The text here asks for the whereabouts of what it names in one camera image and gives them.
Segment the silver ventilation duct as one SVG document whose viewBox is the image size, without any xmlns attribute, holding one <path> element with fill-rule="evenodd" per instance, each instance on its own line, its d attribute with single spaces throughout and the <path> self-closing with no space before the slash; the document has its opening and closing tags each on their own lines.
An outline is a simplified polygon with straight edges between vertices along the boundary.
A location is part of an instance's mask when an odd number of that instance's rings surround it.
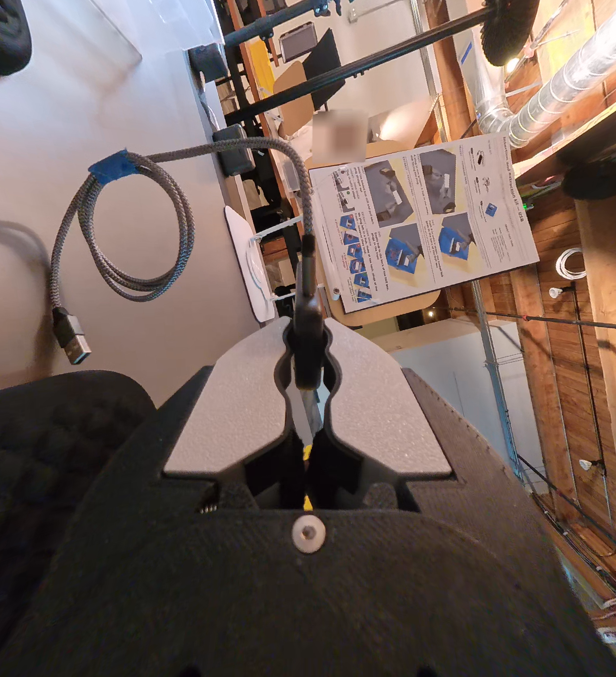
<svg viewBox="0 0 616 677">
<path fill-rule="evenodd" d="M 502 68 L 476 59 L 474 107 L 483 134 L 505 135 L 514 148 L 526 146 L 576 101 L 616 71 L 616 11 L 520 109 L 507 105 Z"/>
</svg>

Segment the white poster stand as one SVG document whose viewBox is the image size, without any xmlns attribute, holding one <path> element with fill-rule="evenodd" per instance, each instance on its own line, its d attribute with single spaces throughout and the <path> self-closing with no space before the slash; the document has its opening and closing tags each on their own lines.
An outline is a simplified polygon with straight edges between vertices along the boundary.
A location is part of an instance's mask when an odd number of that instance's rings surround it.
<svg viewBox="0 0 616 677">
<path fill-rule="evenodd" d="M 259 243 L 263 236 L 278 232 L 284 227 L 294 225 L 299 221 L 302 221 L 304 224 L 305 235 L 312 233 L 313 209 L 311 203 L 307 203 L 307 207 L 300 216 L 282 222 L 261 233 L 254 233 L 247 220 L 232 207 L 226 207 L 224 215 L 253 315 L 263 328 L 276 324 L 279 317 L 276 313 L 276 302 L 284 300 L 284 298 L 294 298 L 296 302 L 299 301 L 300 292 L 298 287 L 299 282 L 302 280 L 301 272 L 297 271 L 296 273 L 294 294 L 277 295 L 271 292 Z"/>
</svg>

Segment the dark grey labelled charger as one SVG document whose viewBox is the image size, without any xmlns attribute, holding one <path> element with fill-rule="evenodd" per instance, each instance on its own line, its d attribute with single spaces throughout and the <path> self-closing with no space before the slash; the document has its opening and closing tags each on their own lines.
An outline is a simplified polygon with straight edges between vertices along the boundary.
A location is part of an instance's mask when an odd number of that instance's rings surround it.
<svg viewBox="0 0 616 677">
<path fill-rule="evenodd" d="M 228 76 L 228 61 L 225 46 L 209 43 L 193 47 L 187 51 L 188 60 L 195 73 L 208 83 Z"/>
</svg>

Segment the black cube charger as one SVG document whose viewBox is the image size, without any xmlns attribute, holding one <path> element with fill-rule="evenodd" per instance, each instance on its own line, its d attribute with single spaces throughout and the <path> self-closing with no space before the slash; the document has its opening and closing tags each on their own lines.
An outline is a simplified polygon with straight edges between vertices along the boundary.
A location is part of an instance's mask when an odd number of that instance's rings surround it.
<svg viewBox="0 0 616 677">
<path fill-rule="evenodd" d="M 212 132 L 212 141 L 236 141 L 247 138 L 245 130 L 239 124 L 233 124 Z M 228 148 L 217 152 L 219 163 L 226 177 L 235 177 L 256 169 L 251 149 L 246 147 Z"/>
</svg>

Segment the instruction poster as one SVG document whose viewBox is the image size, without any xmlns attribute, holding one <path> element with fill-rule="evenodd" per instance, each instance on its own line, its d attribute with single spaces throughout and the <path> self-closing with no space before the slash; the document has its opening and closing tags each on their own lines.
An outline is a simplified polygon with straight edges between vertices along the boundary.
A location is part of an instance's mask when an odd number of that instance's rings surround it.
<svg viewBox="0 0 616 677">
<path fill-rule="evenodd" d="M 346 315 L 540 260 L 506 134 L 309 176 L 322 265 Z"/>
</svg>

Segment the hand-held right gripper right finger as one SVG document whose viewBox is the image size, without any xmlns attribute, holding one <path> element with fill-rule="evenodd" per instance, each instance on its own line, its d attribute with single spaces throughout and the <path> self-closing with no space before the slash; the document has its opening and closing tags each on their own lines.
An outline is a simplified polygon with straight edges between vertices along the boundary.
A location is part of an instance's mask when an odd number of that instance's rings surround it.
<svg viewBox="0 0 616 677">
<path fill-rule="evenodd" d="M 335 375 L 326 427 L 334 440 L 396 478 L 450 476 L 451 465 L 399 363 L 334 319 L 325 321 L 325 329 Z"/>
</svg>

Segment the black round disc on pole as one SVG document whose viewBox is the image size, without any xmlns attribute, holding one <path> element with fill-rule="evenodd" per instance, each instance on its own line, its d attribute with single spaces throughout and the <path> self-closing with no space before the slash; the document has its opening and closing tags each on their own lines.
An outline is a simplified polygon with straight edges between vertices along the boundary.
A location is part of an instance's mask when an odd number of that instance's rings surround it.
<svg viewBox="0 0 616 677">
<path fill-rule="evenodd" d="M 274 108 L 329 87 L 341 80 L 364 74 L 372 68 L 396 60 L 460 32 L 481 26 L 482 51 L 488 62 L 504 66 L 524 46 L 535 20 L 539 1 L 485 1 L 482 8 L 456 20 L 426 30 L 413 38 L 387 47 L 344 66 L 314 76 L 302 83 L 262 99 L 225 116 L 229 125 L 242 123 Z"/>
</svg>

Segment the black office chair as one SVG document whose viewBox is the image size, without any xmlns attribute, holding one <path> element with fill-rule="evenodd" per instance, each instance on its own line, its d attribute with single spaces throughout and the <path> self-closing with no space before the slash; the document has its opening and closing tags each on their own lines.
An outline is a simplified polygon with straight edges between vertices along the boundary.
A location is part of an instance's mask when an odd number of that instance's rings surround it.
<svg viewBox="0 0 616 677">
<path fill-rule="evenodd" d="M 332 29 L 328 29 L 318 44 L 311 50 L 303 61 L 304 74 L 307 80 L 318 77 L 329 71 L 341 67 L 337 44 Z M 345 84 L 339 80 L 311 94 L 314 110 L 322 109 Z"/>
</svg>

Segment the wooden poster board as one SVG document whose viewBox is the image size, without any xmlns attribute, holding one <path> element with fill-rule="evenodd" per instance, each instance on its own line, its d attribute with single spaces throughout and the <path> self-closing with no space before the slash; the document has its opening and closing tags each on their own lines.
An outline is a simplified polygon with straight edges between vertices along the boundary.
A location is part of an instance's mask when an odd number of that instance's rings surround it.
<svg viewBox="0 0 616 677">
<path fill-rule="evenodd" d="M 391 317 L 404 315 L 413 311 L 420 311 L 430 307 L 439 297 L 439 291 L 417 294 L 391 303 L 360 307 L 360 310 L 345 313 L 343 303 L 340 300 L 340 292 L 337 289 L 335 269 L 329 257 L 326 239 L 319 234 L 317 217 L 313 218 L 313 230 L 317 242 L 315 258 L 318 281 L 324 283 L 322 304 L 324 311 L 329 317 L 350 328 L 371 324 Z"/>
</svg>

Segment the blue tape strip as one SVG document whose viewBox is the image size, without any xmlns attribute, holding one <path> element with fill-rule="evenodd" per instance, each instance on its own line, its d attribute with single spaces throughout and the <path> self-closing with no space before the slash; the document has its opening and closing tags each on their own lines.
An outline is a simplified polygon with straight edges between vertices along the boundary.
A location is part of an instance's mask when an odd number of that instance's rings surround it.
<svg viewBox="0 0 616 677">
<path fill-rule="evenodd" d="M 99 160 L 89 166 L 88 171 L 90 176 L 102 187 L 140 173 L 127 149 L 122 149 Z"/>
</svg>

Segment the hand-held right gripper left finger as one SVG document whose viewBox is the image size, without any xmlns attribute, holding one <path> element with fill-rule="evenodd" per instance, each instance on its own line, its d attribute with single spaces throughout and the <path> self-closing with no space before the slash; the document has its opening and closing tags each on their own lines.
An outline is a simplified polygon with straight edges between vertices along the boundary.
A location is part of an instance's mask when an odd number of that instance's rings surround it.
<svg viewBox="0 0 616 677">
<path fill-rule="evenodd" d="M 168 477 L 244 477 L 245 466 L 292 435 L 280 317 L 234 345 L 213 366 L 167 459 Z"/>
</svg>

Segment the grey hard case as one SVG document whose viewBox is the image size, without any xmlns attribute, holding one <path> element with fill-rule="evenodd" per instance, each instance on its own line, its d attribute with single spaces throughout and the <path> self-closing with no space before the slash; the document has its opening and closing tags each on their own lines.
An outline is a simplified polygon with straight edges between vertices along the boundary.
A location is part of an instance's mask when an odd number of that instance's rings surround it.
<svg viewBox="0 0 616 677">
<path fill-rule="evenodd" d="M 318 35 L 313 22 L 303 23 L 279 37 L 280 53 L 284 63 L 307 55 L 317 44 Z"/>
</svg>

